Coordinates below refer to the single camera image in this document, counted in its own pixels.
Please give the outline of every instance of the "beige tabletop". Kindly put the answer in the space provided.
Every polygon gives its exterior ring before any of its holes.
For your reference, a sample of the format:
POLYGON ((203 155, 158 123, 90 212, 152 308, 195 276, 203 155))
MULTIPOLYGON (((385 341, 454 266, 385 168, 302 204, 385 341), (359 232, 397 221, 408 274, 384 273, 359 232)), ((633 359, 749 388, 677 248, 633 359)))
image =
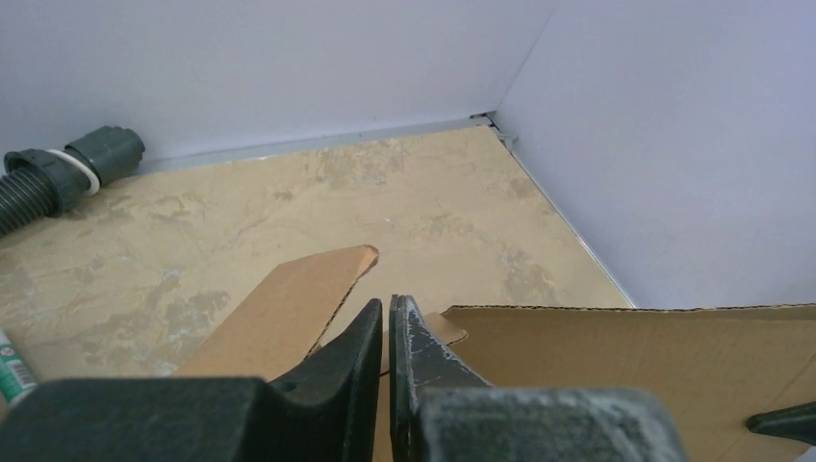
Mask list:
POLYGON ((393 293, 627 306, 477 127, 116 182, 0 241, 0 326, 40 379, 167 375, 277 264, 356 244, 380 263, 330 333, 393 293))

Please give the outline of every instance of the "white wall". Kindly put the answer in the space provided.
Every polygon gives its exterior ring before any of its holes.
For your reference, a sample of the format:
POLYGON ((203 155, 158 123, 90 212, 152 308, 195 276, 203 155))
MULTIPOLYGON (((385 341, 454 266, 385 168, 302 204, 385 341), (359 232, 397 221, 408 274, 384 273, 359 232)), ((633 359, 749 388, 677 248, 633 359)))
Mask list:
POLYGON ((564 0, 497 124, 637 305, 816 301, 816 2, 564 0))
POLYGON ((492 111, 554 4, 5 2, 0 148, 119 124, 183 156, 492 111))

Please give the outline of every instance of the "green and white tube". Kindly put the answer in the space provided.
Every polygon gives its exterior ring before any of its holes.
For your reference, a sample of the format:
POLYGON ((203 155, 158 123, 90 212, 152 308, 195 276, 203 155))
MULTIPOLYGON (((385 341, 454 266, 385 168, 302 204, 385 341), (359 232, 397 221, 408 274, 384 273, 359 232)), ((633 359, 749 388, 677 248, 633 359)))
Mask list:
POLYGON ((37 388, 37 382, 26 367, 23 357, 0 330, 0 393, 15 407, 37 388))

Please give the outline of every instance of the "open cardboard box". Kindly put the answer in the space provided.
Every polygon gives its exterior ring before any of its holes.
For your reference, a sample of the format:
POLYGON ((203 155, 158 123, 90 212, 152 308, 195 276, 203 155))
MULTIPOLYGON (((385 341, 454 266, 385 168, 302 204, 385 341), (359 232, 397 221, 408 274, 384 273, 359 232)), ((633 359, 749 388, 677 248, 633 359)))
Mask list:
MULTIPOLYGON (((375 248, 362 245, 278 266, 176 375, 272 380, 288 371, 318 347, 345 296, 377 258, 375 248)), ((652 392, 674 415, 692 461, 785 462, 807 449, 751 434, 743 421, 816 400, 812 305, 685 311, 454 306, 429 318, 440 338, 500 387, 652 392)), ((381 381, 374 451, 375 459, 391 460, 387 380, 381 381)))

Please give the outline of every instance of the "gray corrugated pipe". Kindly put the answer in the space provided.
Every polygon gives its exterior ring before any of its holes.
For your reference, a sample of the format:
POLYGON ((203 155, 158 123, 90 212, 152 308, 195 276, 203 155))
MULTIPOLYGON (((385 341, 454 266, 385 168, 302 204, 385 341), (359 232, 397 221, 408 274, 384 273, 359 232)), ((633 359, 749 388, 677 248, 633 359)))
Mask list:
POLYGON ((133 130, 102 127, 60 151, 26 149, 6 154, 0 178, 0 237, 40 217, 56 218, 82 195, 139 166, 144 143, 133 130))

